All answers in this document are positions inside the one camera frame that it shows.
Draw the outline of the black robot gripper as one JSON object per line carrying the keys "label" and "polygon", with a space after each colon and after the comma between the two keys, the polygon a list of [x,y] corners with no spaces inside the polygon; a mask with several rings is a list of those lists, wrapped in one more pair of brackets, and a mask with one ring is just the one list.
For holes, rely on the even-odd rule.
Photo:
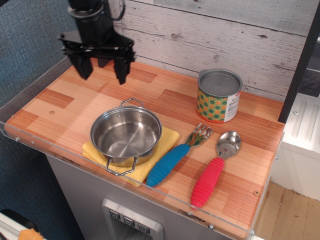
{"label": "black robot gripper", "polygon": [[125,84],[135,60],[134,41],[114,30],[113,20],[106,12],[72,12],[71,16],[77,30],[61,33],[59,40],[78,74],[84,80],[89,78],[93,72],[90,58],[113,60],[119,84]]}

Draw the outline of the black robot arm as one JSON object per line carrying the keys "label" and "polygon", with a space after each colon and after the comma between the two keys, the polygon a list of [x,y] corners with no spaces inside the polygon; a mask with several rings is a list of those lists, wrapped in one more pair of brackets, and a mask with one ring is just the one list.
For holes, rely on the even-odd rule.
{"label": "black robot arm", "polygon": [[93,72],[91,58],[102,60],[105,65],[114,62],[114,71],[121,85],[126,83],[130,64],[135,61],[134,41],[117,33],[114,21],[120,21],[125,14],[126,4],[118,17],[112,17],[107,0],[70,0],[68,13],[75,20],[77,30],[62,32],[64,54],[87,80]]}

